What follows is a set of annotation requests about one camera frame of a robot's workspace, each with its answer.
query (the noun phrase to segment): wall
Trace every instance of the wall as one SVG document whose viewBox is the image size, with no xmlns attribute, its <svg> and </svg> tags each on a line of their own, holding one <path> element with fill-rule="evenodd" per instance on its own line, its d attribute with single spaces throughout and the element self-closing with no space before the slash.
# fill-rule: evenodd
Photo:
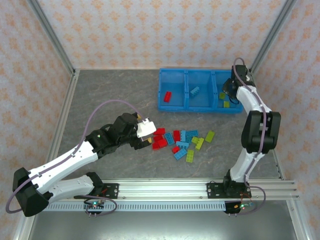
<svg viewBox="0 0 320 240">
<path fill-rule="evenodd" d="M 288 179 L 303 193 L 320 234 L 320 4 L 298 0 L 255 73 L 259 93 L 282 115 L 276 147 Z"/>
<path fill-rule="evenodd" d="M 44 163 L 70 74 L 26 0 L 1 1 L 0 11 L 0 238 L 12 239 L 20 216 L 5 213 L 13 174 Z"/>
<path fill-rule="evenodd" d="M 251 65 L 285 0 L 40 0 L 75 68 Z"/>
</svg>

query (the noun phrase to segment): table surface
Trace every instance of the table surface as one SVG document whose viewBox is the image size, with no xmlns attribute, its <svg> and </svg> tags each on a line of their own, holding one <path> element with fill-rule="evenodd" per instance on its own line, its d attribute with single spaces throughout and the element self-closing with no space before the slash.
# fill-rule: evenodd
<svg viewBox="0 0 320 240">
<path fill-rule="evenodd" d="M 67 117 L 58 155 L 78 144 L 92 111 L 102 102 L 120 99 L 134 105 L 157 128 L 198 130 L 205 138 L 215 132 L 211 143 L 204 142 L 194 152 L 193 163 L 186 157 L 177 161 L 167 146 L 153 151 L 151 146 L 134 150 L 128 144 L 115 153 L 90 163 L 73 172 L 68 178 L 96 172 L 100 178 L 216 178 L 226 175 L 242 150 L 241 133 L 247 115 L 220 113 L 161 112 L 157 108 L 158 70 L 81 70 Z M 105 124 L 112 124 L 122 113 L 135 111 L 122 103 L 103 106 L 93 117 L 87 134 Z M 251 178 L 278 178 L 273 151 L 262 158 Z"/>
</svg>

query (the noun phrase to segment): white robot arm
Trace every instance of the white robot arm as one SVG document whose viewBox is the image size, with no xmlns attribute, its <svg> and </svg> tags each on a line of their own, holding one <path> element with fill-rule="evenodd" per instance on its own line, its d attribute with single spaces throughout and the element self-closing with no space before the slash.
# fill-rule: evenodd
<svg viewBox="0 0 320 240">
<path fill-rule="evenodd" d="M 73 154 L 77 146 L 53 161 L 30 171 L 23 167 L 18 169 L 13 177 L 13 191 L 26 180 L 38 176 L 15 195 L 24 215 L 30 217 L 38 214 L 49 203 L 61 199 L 100 194 L 104 184 L 95 172 L 88 172 L 75 179 L 61 179 L 82 166 L 115 152 L 124 144 L 130 144 L 135 150 L 149 146 L 151 139 L 143 141 L 142 137 L 155 132 L 156 127 L 148 118 L 139 123 L 138 118 L 136 113 L 124 113 L 114 124 L 107 124 L 86 136 L 76 153 Z"/>
<path fill-rule="evenodd" d="M 258 161 L 277 145 L 281 115 L 267 107 L 244 65 L 234 65 L 222 90 L 242 103 L 247 119 L 241 135 L 242 151 L 222 183 L 208 183 L 208 198 L 240 199 L 251 195 L 247 180 Z M 228 213 L 235 213 L 234 208 Z"/>
</svg>

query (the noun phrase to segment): toy brick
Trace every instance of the toy brick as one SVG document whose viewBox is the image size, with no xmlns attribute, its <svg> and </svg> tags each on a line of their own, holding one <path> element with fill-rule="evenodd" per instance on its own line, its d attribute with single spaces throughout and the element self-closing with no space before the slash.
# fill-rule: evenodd
<svg viewBox="0 0 320 240">
<path fill-rule="evenodd" d="M 177 153 L 174 154 L 174 157 L 175 157 L 175 159 L 179 160 L 180 158 L 182 158 L 186 154 L 187 154 L 187 150 L 182 148 L 180 151 L 178 151 Z"/>
<path fill-rule="evenodd" d="M 214 131 L 209 131 L 208 134 L 205 137 L 205 141 L 208 143 L 211 143 L 212 139 L 215 136 L 215 132 Z"/>
<path fill-rule="evenodd" d="M 173 131 L 173 140 L 176 143 L 177 141 L 181 140 L 181 136 L 180 136 L 180 131 L 179 130 L 174 130 Z"/>
<path fill-rule="evenodd" d="M 204 138 L 200 137 L 198 143 L 195 145 L 195 149 L 200 150 L 202 144 L 204 143 Z"/>
<path fill-rule="evenodd" d="M 165 93 L 165 96 L 164 96 L 164 102 L 166 102 L 166 103 L 169 103 L 170 102 L 170 99 L 171 99 L 171 95 L 172 95 L 172 92 L 170 92 L 170 91 L 167 91 L 166 93 Z"/>
<path fill-rule="evenodd" d="M 182 130 L 181 131 L 181 139 L 180 139 L 181 142 L 185 142 L 186 141 L 186 131 L 185 130 Z"/>
<path fill-rule="evenodd" d="M 168 145 L 167 140 L 162 139 L 160 141 L 157 141 L 157 143 L 159 144 L 159 147 L 162 149 L 164 147 L 166 147 Z"/>
<path fill-rule="evenodd" d="M 227 108 L 227 109 L 230 108 L 230 102 L 229 101 L 224 101 L 223 102 L 223 107 Z"/>
<path fill-rule="evenodd" d="M 224 92 L 219 93 L 219 99 L 224 100 L 226 98 L 226 94 Z"/>
<path fill-rule="evenodd" d="M 186 131 L 185 137 L 198 137 L 199 133 L 198 130 Z"/>
<path fill-rule="evenodd" d="M 190 144 L 191 141 L 192 141 L 192 137 L 191 136 L 185 138 L 185 142 L 186 143 Z"/>
<path fill-rule="evenodd" d="M 196 136 L 194 136 L 191 140 L 192 143 L 197 144 L 199 142 L 199 138 L 197 138 Z"/>
<path fill-rule="evenodd" d="M 166 134 L 164 134 L 164 137 L 169 145 L 172 145 L 175 143 L 174 138 L 172 137 L 170 132 L 167 132 Z"/>
<path fill-rule="evenodd" d="M 189 143 L 183 141 L 177 141 L 176 145 L 181 149 L 187 149 L 189 147 Z"/>
<path fill-rule="evenodd" d="M 176 154 L 179 151 L 180 151 L 180 147 L 178 147 L 178 146 L 175 146 L 174 148 L 172 148 L 173 154 Z"/>
<path fill-rule="evenodd" d="M 194 161 L 194 154 L 195 154 L 195 151 L 193 150 L 188 150 L 187 151 L 187 154 L 186 154 L 186 162 L 188 163 L 193 163 Z"/>
<path fill-rule="evenodd" d="M 153 150 L 158 150 L 160 147 L 159 147 L 159 144 L 157 142 L 153 143 L 152 144 L 152 149 Z"/>
<path fill-rule="evenodd" d="M 166 130 L 164 127 L 157 128 L 156 131 L 153 133 L 153 135 L 163 135 L 166 133 Z"/>
<path fill-rule="evenodd" d="M 190 94 L 194 97 L 195 95 L 197 95 L 200 91 L 200 88 L 198 86 L 196 86 L 194 89 L 192 89 L 190 91 Z"/>
<path fill-rule="evenodd" d="M 162 140 L 162 139 L 164 139 L 164 137 L 163 137 L 162 135 L 157 135 L 157 136 L 154 136 L 154 137 L 153 137 L 153 140 L 154 140 L 155 142 L 158 142 L 158 141 L 160 141 L 160 140 Z"/>
</svg>

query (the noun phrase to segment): blue plastic bin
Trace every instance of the blue plastic bin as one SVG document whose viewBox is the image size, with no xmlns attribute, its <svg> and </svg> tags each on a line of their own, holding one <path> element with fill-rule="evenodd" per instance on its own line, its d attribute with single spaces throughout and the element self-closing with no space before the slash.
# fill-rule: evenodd
<svg viewBox="0 0 320 240">
<path fill-rule="evenodd" d="M 228 96 L 219 99 L 223 84 L 231 70 L 161 68 L 159 71 L 158 109 L 167 112 L 197 112 L 237 114 L 243 111 L 241 103 L 230 102 Z M 190 91 L 199 87 L 192 96 Z M 164 102 L 166 92 L 172 92 L 170 102 Z"/>
</svg>

